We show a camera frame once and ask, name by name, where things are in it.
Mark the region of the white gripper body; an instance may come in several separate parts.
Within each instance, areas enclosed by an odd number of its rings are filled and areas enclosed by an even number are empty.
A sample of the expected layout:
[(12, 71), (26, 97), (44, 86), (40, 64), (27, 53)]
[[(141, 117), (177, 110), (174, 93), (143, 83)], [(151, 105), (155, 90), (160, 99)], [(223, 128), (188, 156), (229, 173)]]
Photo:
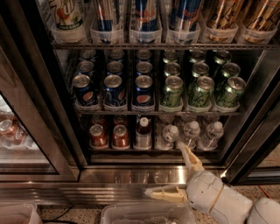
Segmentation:
[(220, 224), (243, 224), (253, 206), (250, 199), (226, 186), (210, 171), (196, 171), (187, 181), (186, 193), (192, 208)]

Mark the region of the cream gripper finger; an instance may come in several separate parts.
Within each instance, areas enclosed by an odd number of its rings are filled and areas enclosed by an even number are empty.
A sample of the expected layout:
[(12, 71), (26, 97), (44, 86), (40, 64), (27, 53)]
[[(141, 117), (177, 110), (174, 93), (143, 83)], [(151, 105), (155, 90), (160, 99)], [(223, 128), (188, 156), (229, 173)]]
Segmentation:
[(147, 188), (144, 193), (154, 200), (164, 200), (171, 203), (188, 202), (186, 191), (176, 185)]
[(193, 154), (187, 145), (183, 142), (178, 142), (177, 148), (181, 151), (185, 166), (190, 173), (204, 171), (201, 161)]

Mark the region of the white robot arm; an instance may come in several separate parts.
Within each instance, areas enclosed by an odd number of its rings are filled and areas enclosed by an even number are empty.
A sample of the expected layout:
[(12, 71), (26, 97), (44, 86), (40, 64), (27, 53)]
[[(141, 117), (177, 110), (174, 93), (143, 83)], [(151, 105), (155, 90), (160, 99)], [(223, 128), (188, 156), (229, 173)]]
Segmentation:
[(154, 200), (187, 203), (208, 214), (220, 224), (280, 224), (280, 204), (260, 198), (253, 202), (225, 185), (221, 178), (206, 171), (190, 148), (178, 143), (188, 170), (185, 190), (175, 185), (148, 188), (145, 194)]

